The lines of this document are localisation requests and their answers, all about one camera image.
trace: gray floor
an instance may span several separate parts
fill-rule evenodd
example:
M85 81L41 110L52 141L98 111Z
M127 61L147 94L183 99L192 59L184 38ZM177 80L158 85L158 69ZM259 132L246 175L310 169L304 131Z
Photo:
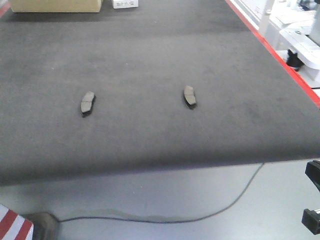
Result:
M231 209L196 223L155 225L105 220L63 223L58 240L312 240L303 209L320 195L304 174L306 160L268 163ZM229 205L259 165L105 175L0 187L0 203L19 213L59 219L120 216L185 219Z

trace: gray fabric surface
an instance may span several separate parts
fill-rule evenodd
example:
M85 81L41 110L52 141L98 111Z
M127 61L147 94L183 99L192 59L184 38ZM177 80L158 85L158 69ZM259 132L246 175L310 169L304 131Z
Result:
M0 38L2 184L320 157L319 110L224 1L7 12Z

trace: red and white striped object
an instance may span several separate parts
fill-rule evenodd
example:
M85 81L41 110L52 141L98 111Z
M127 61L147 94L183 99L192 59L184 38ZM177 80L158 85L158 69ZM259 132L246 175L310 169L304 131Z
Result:
M0 240L32 240L34 225L0 204Z

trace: red stripe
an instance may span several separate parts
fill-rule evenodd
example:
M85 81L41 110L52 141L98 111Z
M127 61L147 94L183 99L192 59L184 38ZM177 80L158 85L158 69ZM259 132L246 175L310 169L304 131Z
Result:
M305 80L289 67L286 62L276 53L273 47L267 42L267 40L260 35L260 33L250 24L245 16L232 4L230 0L225 0L226 3L232 8L232 10L238 15L238 17L243 21L243 23L250 29L250 31L255 35L255 37L264 45L264 47L269 51L269 53L281 64L281 66L289 73L289 75L295 80L295 82L305 91L305 93L311 98L311 100L320 108L320 97L312 90L311 87L305 82Z
M2 218L2 220L0 221L0 239L3 239L7 234L17 216L18 214L9 210L4 218Z
M14 240L26 240L27 235L28 235L32 225L33 224L30 221L24 220L22 227Z
M0 18L5 15L5 13L9 10L10 8L10 4L9 2L7 2L5 5L3 5L1 8L0 8Z

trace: black clamp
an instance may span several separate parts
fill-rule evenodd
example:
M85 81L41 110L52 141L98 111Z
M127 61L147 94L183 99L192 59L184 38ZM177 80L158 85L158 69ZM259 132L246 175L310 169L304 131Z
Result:
M310 178L316 188L320 191L320 161L314 160L308 162L306 165L305 174ZM305 209L303 211L301 222L314 235L320 234L320 209Z

